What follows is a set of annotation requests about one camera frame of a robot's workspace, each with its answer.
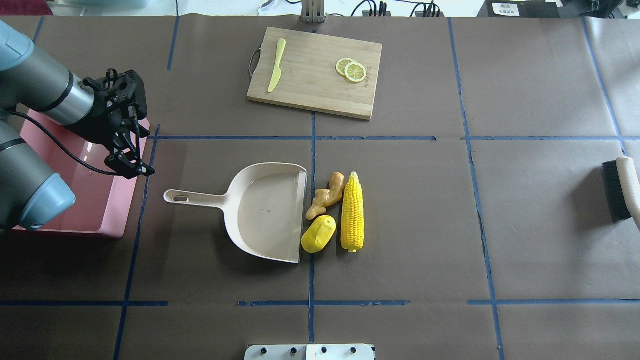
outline dustpan handle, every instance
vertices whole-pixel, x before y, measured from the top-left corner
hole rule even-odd
[[[183,192],[181,190],[167,190],[164,201],[171,204],[205,206],[207,208],[223,209],[227,203],[225,195],[210,195],[208,193]]]

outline yellow knife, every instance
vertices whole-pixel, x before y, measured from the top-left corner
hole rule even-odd
[[[287,41],[281,38],[278,40],[278,47],[276,48],[276,63],[273,65],[273,74],[271,75],[271,82],[267,92],[272,92],[273,89],[278,86],[280,76],[282,76],[282,70],[280,70],[280,60],[282,60],[282,54],[284,53],[284,47],[287,46]]]

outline light blue plastic container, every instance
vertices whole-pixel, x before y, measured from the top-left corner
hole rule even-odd
[[[65,0],[65,4],[100,5],[113,9],[144,9],[151,0]]]

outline pink plastic container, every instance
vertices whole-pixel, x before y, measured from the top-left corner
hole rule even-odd
[[[85,141],[35,111],[29,116],[43,124],[65,147],[80,160],[99,169],[111,171],[104,164],[109,152],[101,145]],[[149,121],[142,120],[148,129]],[[121,238],[133,200],[137,177],[127,180],[122,176],[107,176],[93,172],[69,158],[47,135],[32,123],[25,121],[21,137],[69,185],[76,195],[76,203],[64,213],[41,227],[36,233],[68,234],[99,238]],[[140,152],[144,152],[147,139],[140,139]]]

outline black box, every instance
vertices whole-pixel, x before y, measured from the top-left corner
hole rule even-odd
[[[556,3],[486,0],[477,17],[538,17],[560,19]]]

